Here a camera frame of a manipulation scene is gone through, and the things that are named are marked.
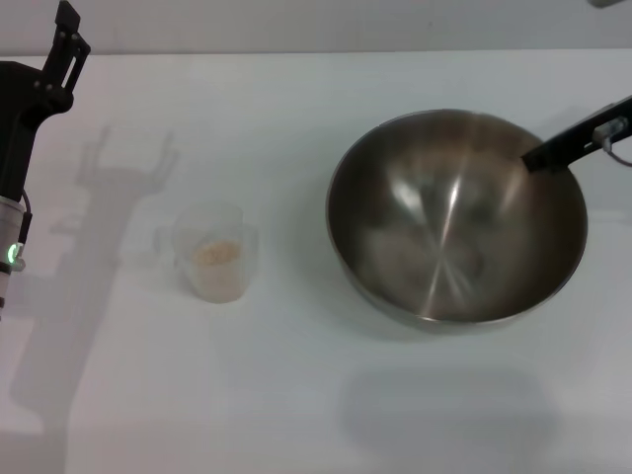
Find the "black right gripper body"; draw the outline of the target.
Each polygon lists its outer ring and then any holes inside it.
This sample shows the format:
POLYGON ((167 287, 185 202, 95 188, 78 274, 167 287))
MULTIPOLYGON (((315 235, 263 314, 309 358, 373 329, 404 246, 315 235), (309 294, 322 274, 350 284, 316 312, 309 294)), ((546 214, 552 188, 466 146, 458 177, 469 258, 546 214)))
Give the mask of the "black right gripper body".
POLYGON ((626 139, 631 135, 632 98, 627 97, 608 110, 607 136, 611 143, 626 139))

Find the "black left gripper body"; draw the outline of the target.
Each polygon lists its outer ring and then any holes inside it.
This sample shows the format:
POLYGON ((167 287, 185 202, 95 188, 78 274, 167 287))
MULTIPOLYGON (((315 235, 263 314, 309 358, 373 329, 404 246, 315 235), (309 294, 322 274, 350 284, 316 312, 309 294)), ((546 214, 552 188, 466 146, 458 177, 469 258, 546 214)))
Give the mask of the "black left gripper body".
POLYGON ((44 99, 41 70, 1 63, 1 196, 21 198, 41 124, 55 113, 44 99))

